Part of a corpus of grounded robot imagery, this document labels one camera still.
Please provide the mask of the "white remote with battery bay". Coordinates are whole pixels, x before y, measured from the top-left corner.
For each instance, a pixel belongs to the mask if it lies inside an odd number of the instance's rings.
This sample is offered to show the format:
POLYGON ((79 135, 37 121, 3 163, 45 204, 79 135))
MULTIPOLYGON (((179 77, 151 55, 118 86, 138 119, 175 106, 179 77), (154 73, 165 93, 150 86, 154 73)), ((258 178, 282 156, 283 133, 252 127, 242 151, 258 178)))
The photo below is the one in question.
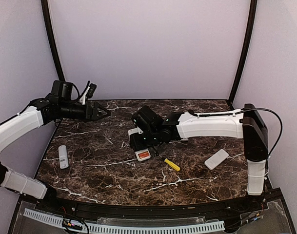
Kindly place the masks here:
POLYGON ((137 150, 137 146, 135 146, 136 137, 141 137, 143 134, 143 131, 140 128, 133 128, 128 130, 128 136, 130 139, 130 147, 134 149, 135 155, 137 157, 137 160, 139 162, 145 161, 147 159, 151 158, 151 153, 149 151, 149 148, 145 148, 143 146, 140 146, 140 149, 137 150))

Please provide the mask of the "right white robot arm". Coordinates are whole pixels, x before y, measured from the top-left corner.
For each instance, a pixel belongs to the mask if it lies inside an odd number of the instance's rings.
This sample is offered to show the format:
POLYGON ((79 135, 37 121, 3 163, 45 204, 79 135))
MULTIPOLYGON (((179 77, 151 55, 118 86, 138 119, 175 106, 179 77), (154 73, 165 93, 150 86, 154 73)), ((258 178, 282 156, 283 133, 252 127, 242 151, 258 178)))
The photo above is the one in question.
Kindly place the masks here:
POLYGON ((128 131, 130 147, 138 161, 151 157, 150 149, 171 141, 192 137, 233 137, 244 141, 248 166, 248 195, 241 200, 243 210, 250 212, 260 203, 265 177, 268 174, 268 128, 259 112, 262 109, 247 103, 242 109, 226 112, 175 112, 165 118, 143 106, 131 118, 134 128, 128 131))

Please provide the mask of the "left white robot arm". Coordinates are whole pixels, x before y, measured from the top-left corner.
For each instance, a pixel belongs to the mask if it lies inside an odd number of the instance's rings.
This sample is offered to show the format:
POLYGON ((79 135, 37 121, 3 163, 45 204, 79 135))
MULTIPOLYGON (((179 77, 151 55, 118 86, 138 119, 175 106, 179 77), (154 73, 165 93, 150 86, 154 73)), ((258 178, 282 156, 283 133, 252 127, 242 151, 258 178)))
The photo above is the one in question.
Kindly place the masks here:
MULTIPOLYGON (((21 112, 1 123, 0 153, 28 132, 52 121, 67 118, 90 122, 110 116, 108 109, 96 100, 91 100, 97 88, 95 84, 87 83, 83 93, 71 99, 74 87, 71 82, 55 80, 46 97, 30 101, 21 112)), ((0 187, 42 199, 42 205, 51 213, 61 209, 60 200, 54 197, 54 188, 2 165, 1 161, 0 187)))

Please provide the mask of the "yellow handled screwdriver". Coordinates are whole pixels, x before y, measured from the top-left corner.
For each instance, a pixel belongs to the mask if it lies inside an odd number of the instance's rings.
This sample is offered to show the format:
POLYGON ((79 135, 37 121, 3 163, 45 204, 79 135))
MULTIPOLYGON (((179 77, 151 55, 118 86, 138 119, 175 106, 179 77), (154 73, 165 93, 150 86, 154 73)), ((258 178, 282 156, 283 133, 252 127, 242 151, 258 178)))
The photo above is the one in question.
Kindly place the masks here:
POLYGON ((162 157, 158 152, 155 152, 156 156, 160 157, 168 166, 170 166, 175 171, 180 171, 180 167, 174 162, 170 161, 168 158, 162 157))

